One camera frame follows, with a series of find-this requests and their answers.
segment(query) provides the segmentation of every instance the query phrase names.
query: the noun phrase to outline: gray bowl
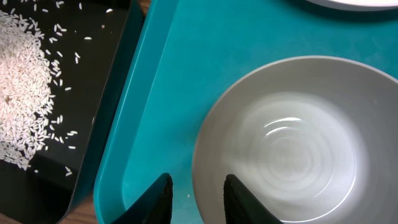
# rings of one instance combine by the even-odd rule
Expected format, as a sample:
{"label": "gray bowl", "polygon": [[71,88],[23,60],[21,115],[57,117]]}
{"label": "gray bowl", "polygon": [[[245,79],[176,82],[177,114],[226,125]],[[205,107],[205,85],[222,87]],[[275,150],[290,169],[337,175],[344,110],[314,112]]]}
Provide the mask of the gray bowl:
{"label": "gray bowl", "polygon": [[231,86],[197,139],[193,187],[205,223],[225,223],[235,174],[285,223],[396,223],[397,80],[336,57],[265,65]]}

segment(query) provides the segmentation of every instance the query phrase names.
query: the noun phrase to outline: white bowl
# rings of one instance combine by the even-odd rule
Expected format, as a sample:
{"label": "white bowl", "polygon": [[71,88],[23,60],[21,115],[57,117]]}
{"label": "white bowl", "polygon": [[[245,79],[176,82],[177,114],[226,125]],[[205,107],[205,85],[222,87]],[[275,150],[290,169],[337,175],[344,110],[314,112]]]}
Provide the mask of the white bowl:
{"label": "white bowl", "polygon": [[295,57],[230,87],[197,139],[193,186],[205,223],[225,223],[235,174],[285,223],[395,223],[398,85],[343,58]]}
{"label": "white bowl", "polygon": [[308,0],[321,6],[346,11],[381,11],[398,7],[398,0]]}

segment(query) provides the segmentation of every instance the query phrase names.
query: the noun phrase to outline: teal tray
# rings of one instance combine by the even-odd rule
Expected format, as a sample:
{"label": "teal tray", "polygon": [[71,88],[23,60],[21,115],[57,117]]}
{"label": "teal tray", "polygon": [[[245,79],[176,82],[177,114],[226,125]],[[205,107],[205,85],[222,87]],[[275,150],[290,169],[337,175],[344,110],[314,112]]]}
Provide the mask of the teal tray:
{"label": "teal tray", "polygon": [[172,223],[203,223],[192,156],[220,95],[255,68],[299,55],[349,58],[398,78],[397,16],[304,0],[153,1],[96,179],[99,222],[115,220],[168,172]]}

